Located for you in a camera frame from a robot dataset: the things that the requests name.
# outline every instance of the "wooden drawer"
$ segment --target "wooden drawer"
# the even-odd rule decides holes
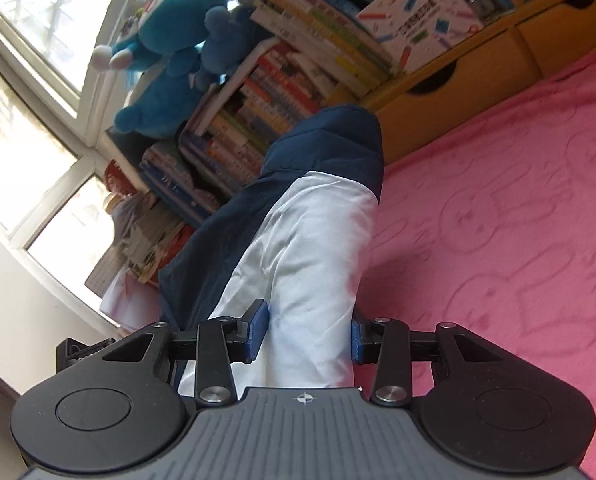
[[[545,77],[596,46],[596,0],[569,1],[518,25]]]
[[[440,88],[415,94],[416,87],[376,112],[389,164],[537,81],[530,57],[505,32],[456,60]]]

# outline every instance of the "bed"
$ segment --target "bed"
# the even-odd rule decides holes
[[[596,52],[390,165],[368,258],[365,315],[462,324],[596,410]]]

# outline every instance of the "rabbit pattern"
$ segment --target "rabbit pattern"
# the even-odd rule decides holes
[[[370,252],[367,317],[462,324],[596,409],[596,53],[388,167]]]

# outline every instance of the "metal pivot bolt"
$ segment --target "metal pivot bolt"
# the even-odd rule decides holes
[[[207,386],[200,392],[200,398],[204,402],[210,402],[212,404],[220,404],[229,399],[231,393],[224,386]]]
[[[382,402],[402,402],[407,399],[407,391],[401,386],[383,386],[376,390],[376,397]]]

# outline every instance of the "bookshelf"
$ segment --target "bookshelf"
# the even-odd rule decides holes
[[[341,88],[329,103],[358,102],[376,113],[385,163],[395,162],[593,49],[596,0],[582,8],[565,1],[532,0],[362,100]],[[443,70],[445,84],[416,91]]]

